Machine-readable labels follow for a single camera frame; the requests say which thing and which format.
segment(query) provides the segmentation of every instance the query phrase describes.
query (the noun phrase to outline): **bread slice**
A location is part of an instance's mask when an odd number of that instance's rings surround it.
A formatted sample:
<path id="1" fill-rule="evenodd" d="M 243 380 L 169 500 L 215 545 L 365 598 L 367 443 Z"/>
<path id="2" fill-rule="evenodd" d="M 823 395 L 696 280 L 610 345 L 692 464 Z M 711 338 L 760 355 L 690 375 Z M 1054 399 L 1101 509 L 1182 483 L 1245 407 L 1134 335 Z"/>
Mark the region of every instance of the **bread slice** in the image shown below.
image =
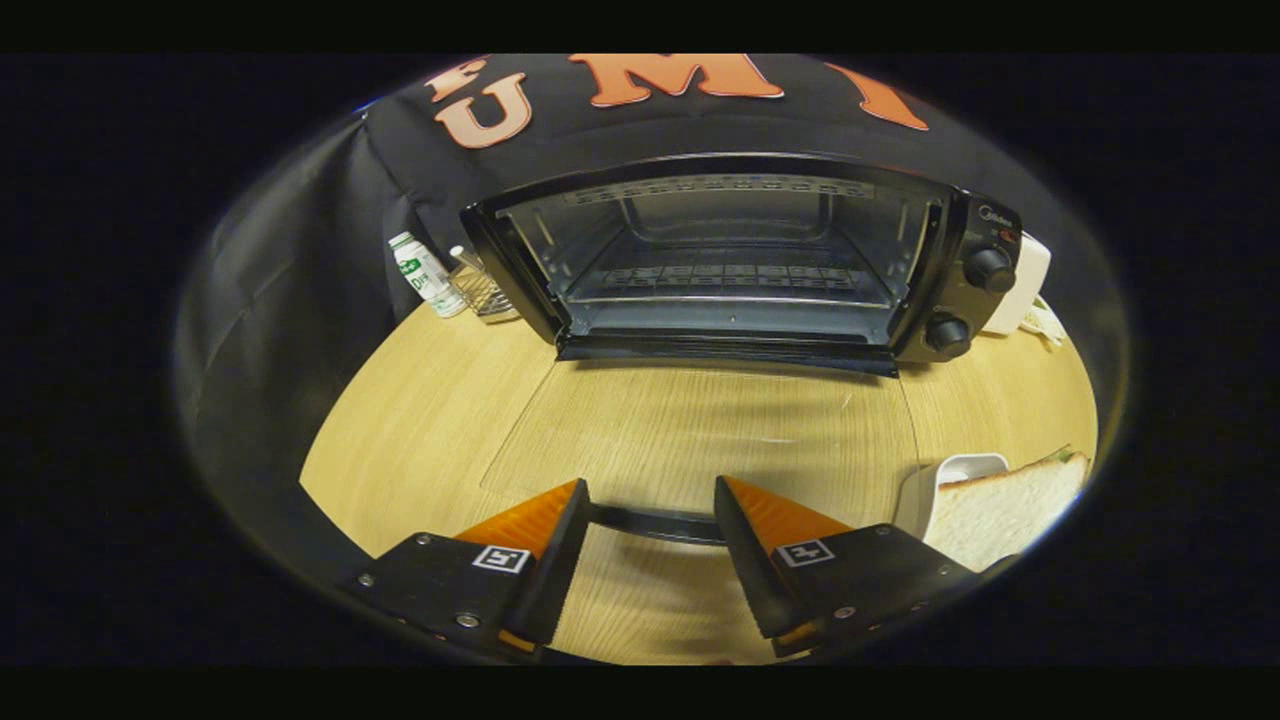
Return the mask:
<path id="1" fill-rule="evenodd" d="M 1039 539 L 1088 471 L 1089 459 L 1068 446 L 1018 470 L 940 484 L 924 543 L 980 573 Z"/>

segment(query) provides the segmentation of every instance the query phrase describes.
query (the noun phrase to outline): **orange letter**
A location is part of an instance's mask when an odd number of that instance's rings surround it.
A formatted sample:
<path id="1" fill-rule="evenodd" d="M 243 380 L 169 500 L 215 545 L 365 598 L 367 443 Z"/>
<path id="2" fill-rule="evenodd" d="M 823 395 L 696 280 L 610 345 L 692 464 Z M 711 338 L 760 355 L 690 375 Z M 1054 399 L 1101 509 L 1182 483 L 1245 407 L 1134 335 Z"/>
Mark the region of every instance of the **orange letter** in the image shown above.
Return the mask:
<path id="1" fill-rule="evenodd" d="M 474 81 L 476 78 L 476 73 L 479 73 L 485 64 L 484 59 L 467 60 L 452 70 L 444 70 L 434 78 L 424 82 L 422 87 L 434 87 L 435 97 L 431 99 L 431 102 L 439 102 L 449 95 L 453 95 L 453 92 L 460 87 Z"/>
<path id="2" fill-rule="evenodd" d="M 444 123 L 445 129 L 453 136 L 453 141 L 462 147 L 477 150 L 497 145 L 525 129 L 525 126 L 534 117 L 534 109 L 529 106 L 529 99 L 525 97 L 525 91 L 520 87 L 522 79 L 525 79 L 525 73 L 516 73 L 484 88 L 483 92 L 494 96 L 503 111 L 507 113 L 507 117 L 493 127 L 481 127 L 476 122 L 475 114 L 471 113 L 474 100 L 471 97 L 458 100 L 440 110 L 435 119 Z"/>
<path id="3" fill-rule="evenodd" d="M 929 129 L 929 126 L 924 124 L 924 120 L 915 117 L 915 113 L 913 113 L 910 108 L 902 102 L 902 99 L 893 92 L 892 87 L 882 82 L 877 82 L 867 76 L 860 76 L 852 70 L 846 70 L 840 65 L 832 65 L 831 63 L 826 63 L 826 65 L 833 70 L 838 70 L 845 77 L 854 81 L 854 86 L 856 86 L 858 91 L 863 94 L 863 104 L 860 108 L 868 114 L 911 129 Z"/>
<path id="4" fill-rule="evenodd" d="M 568 59 L 591 68 L 595 85 L 600 88 L 600 92 L 591 99 L 591 105 L 596 108 L 613 108 L 646 100 L 649 90 L 636 87 L 631 82 L 631 76 L 649 81 L 667 95 L 684 95 L 699 68 L 703 69 L 705 79 L 698 83 L 698 90 L 708 95 L 782 97 L 782 88 L 764 79 L 745 53 L 671 56 L 579 53 L 570 55 Z"/>

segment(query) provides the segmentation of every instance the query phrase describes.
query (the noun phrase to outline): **table surface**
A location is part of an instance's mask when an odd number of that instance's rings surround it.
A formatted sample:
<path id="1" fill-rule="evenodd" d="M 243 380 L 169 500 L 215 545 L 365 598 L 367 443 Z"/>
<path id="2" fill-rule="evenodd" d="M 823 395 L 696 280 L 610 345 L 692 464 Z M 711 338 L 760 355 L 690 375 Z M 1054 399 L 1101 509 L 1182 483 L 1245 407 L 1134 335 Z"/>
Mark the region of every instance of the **table surface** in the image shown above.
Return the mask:
<path id="1" fill-rule="evenodd" d="M 575 478 L 595 502 L 710 514 L 727 474 L 864 527 L 892 520 L 908 474 L 950 455 L 1000 452 L 1018 468 L 1065 445 L 1097 450 L 1074 346 L 1027 332 L 979 334 L 964 356 L 900 379 L 554 355 L 524 322 L 422 305 L 343 391 L 302 486 L 376 557 Z M 777 661 L 727 550 L 598 525 L 552 647 L 626 664 Z"/>

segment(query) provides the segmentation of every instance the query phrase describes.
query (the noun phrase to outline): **oven knob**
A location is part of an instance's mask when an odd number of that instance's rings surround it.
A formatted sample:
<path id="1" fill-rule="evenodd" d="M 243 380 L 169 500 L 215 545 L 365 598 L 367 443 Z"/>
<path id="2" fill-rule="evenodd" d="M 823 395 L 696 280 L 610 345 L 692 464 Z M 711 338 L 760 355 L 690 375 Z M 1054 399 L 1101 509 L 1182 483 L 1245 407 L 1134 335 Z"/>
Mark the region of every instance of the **oven knob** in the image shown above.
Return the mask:
<path id="1" fill-rule="evenodd" d="M 1009 258 L 995 247 L 979 250 L 964 264 L 964 277 L 969 284 L 987 292 L 1009 292 L 1014 287 L 1014 266 Z"/>
<path id="2" fill-rule="evenodd" d="M 929 323 L 924 342 L 947 357 L 959 357 L 969 350 L 969 325 L 959 318 L 940 315 Z"/>

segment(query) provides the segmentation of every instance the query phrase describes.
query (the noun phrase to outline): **wire basket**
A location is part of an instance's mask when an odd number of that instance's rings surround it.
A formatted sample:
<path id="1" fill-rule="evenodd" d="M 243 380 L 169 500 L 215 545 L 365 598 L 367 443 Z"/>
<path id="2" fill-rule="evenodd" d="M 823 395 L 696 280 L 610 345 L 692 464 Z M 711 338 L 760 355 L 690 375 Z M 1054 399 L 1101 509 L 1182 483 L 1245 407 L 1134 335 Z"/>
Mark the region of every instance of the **wire basket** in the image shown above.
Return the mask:
<path id="1" fill-rule="evenodd" d="M 471 307 L 476 316 L 485 323 L 504 323 L 520 318 L 520 313 L 511 305 L 507 293 L 488 273 L 467 265 L 458 265 L 449 273 L 449 283 L 458 288 L 467 307 Z"/>

